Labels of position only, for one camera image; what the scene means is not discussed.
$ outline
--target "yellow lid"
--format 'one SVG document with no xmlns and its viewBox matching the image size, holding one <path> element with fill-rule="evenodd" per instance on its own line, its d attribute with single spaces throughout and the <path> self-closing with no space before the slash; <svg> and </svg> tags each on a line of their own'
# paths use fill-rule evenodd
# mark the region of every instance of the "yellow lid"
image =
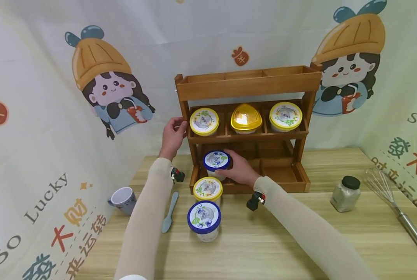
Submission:
<svg viewBox="0 0 417 280">
<path fill-rule="evenodd" d="M 210 108 L 201 108 L 191 114 L 190 127 L 199 136 L 206 136 L 218 129 L 218 114 Z"/>
<path fill-rule="evenodd" d="M 215 201 L 223 194 L 223 184 L 215 177 L 203 177 L 193 186 L 193 195 L 198 201 Z"/>
<path fill-rule="evenodd" d="M 246 103 L 236 107 L 230 118 L 230 125 L 235 130 L 255 130 L 262 122 L 259 112 Z"/>
<path fill-rule="evenodd" d="M 280 102 L 269 112 L 272 124 L 282 130 L 293 130 L 302 122 L 302 110 L 294 103 Z"/>
</svg>

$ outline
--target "wooden shelf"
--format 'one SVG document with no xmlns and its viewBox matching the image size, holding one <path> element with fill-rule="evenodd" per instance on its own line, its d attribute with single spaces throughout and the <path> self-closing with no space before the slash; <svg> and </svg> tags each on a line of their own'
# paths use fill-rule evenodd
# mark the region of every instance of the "wooden shelf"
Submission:
<svg viewBox="0 0 417 280">
<path fill-rule="evenodd" d="M 285 100 L 292 102 L 302 108 L 302 100 Z M 238 135 L 235 130 L 230 126 L 230 118 L 232 112 L 240 104 L 222 104 L 222 105 L 213 105 L 210 106 L 212 110 L 217 112 L 220 124 L 215 135 L 211 136 L 199 136 L 190 130 L 188 136 L 188 142 L 190 144 L 208 144 L 208 143 L 230 143 L 230 142 L 242 142 L 242 141 L 252 141 L 260 139 L 260 141 L 270 141 L 270 140 L 281 140 L 281 139 L 303 139 L 308 134 L 308 124 L 305 118 L 302 118 L 302 123 L 299 127 L 289 132 L 273 132 L 271 128 L 271 123 L 269 120 L 269 112 L 274 104 L 279 103 L 280 101 L 265 101 L 265 102 L 252 102 L 248 103 L 249 105 L 255 107 L 258 112 L 261 114 L 263 119 L 263 124 L 259 127 L 255 133 L 249 135 Z M 203 106 L 192 107 L 190 112 L 193 113 L 197 109 L 202 108 Z"/>
<path fill-rule="evenodd" d="M 187 76 L 176 83 L 181 101 L 317 91 L 321 72 L 307 66 Z"/>
<path fill-rule="evenodd" d="M 286 192 L 302 193 L 309 188 L 309 179 L 300 163 L 293 162 L 293 147 L 290 141 L 240 142 L 228 145 L 199 144 L 197 149 L 200 164 L 193 168 L 190 179 L 190 191 L 200 178 L 207 176 L 202 167 L 202 156 L 208 151 L 229 148 L 246 158 L 252 168 L 262 176 L 268 176 Z M 250 186 L 239 184 L 229 178 L 222 182 L 223 194 L 248 194 L 253 192 Z"/>
<path fill-rule="evenodd" d="M 303 169 L 303 148 L 314 106 L 315 94 L 321 82 L 321 65 L 291 66 L 260 70 L 214 73 L 174 78 L 182 116 L 190 121 L 191 114 L 199 108 L 209 107 L 217 112 L 220 125 L 215 135 L 199 136 L 187 128 L 188 143 L 193 160 L 190 192 L 197 180 L 207 176 L 203 168 L 203 156 L 212 150 L 229 148 L 248 160 L 252 168 L 262 176 L 269 176 L 287 192 L 307 192 L 310 180 Z M 260 113 L 263 123 L 255 133 L 238 135 L 230 126 L 233 111 L 239 105 L 221 104 L 211 106 L 188 106 L 189 100 L 236 98 L 244 96 L 272 95 L 304 92 L 297 100 L 285 100 L 297 104 L 302 110 L 302 123 L 289 132 L 273 132 L 269 112 L 278 102 L 249 103 Z M 230 179 L 223 182 L 223 194 L 250 194 L 252 188 Z"/>
</svg>

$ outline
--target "orange knit hat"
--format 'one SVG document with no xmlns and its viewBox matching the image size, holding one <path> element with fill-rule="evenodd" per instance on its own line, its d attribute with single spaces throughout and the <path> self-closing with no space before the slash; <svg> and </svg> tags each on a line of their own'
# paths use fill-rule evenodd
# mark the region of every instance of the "orange knit hat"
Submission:
<svg viewBox="0 0 417 280">
<path fill-rule="evenodd" d="M 96 76 L 105 72 L 132 74 L 123 56 L 111 44 L 103 41 L 103 36 L 103 30 L 97 26 L 85 27 L 81 32 L 82 39 L 73 33 L 66 33 L 66 42 L 76 47 L 72 70 L 80 91 Z"/>
<path fill-rule="evenodd" d="M 380 17 L 376 14 L 361 14 L 332 29 L 311 61 L 320 64 L 354 53 L 380 54 L 384 43 L 385 29 Z"/>
</svg>

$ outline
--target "light wood tabletop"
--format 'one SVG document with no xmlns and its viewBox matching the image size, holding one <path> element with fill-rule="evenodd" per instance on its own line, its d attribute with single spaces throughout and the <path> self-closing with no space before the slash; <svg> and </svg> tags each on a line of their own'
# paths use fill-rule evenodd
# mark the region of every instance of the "light wood tabletop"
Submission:
<svg viewBox="0 0 417 280">
<path fill-rule="evenodd" d="M 154 159 L 147 157 L 131 182 L 137 195 Z M 188 174 L 191 157 L 178 156 L 173 164 Z M 342 233 L 379 279 L 417 280 L 417 246 L 379 197 L 364 186 L 352 212 L 338 213 L 329 203 L 342 176 L 361 179 L 373 163 L 359 149 L 339 149 L 306 151 L 303 165 L 312 181 L 311 192 L 291 195 Z M 187 182 L 173 187 L 179 198 L 173 224 L 159 242 L 155 279 L 327 279 L 270 212 L 263 206 L 255 212 L 246 208 L 250 195 L 223 196 L 220 235 L 211 243 L 200 242 L 187 225 L 188 209 L 195 202 Z M 398 190 L 394 197 L 417 226 L 417 208 Z M 128 219 L 114 212 L 75 280 L 113 278 Z"/>
</svg>

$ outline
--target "metal whisk handle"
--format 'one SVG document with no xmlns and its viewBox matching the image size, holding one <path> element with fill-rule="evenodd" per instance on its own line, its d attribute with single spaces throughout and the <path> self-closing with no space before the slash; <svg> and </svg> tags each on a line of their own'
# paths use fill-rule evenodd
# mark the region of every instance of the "metal whisk handle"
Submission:
<svg viewBox="0 0 417 280">
<path fill-rule="evenodd" d="M 417 228 L 415 227 L 415 225 L 411 222 L 411 219 L 409 219 L 409 217 L 405 213 L 401 212 L 400 210 L 398 210 L 397 212 L 398 212 L 398 215 L 397 215 L 398 220 L 403 225 L 405 230 L 409 233 L 412 240 L 417 244 Z"/>
</svg>

